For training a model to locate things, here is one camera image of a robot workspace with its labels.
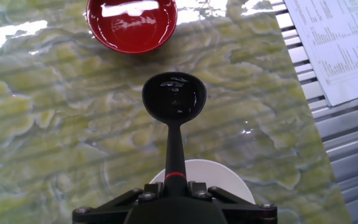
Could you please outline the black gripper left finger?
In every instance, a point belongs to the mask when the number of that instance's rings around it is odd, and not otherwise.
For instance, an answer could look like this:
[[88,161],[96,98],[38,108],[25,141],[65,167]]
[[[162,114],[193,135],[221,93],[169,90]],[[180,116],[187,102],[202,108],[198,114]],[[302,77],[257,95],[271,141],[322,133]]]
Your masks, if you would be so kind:
[[143,189],[132,189],[99,206],[78,207],[72,211],[75,224],[123,224],[133,209],[163,196],[163,183],[145,184]]

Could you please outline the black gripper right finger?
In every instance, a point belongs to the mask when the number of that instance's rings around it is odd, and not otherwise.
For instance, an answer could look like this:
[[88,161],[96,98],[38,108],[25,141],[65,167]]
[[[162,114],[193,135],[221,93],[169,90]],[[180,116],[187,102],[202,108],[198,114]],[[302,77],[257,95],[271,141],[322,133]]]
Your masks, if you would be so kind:
[[212,208],[202,208],[206,216],[218,215],[213,223],[277,224],[278,209],[274,204],[254,204],[220,187],[207,187],[204,182],[189,182],[188,195],[207,202]]

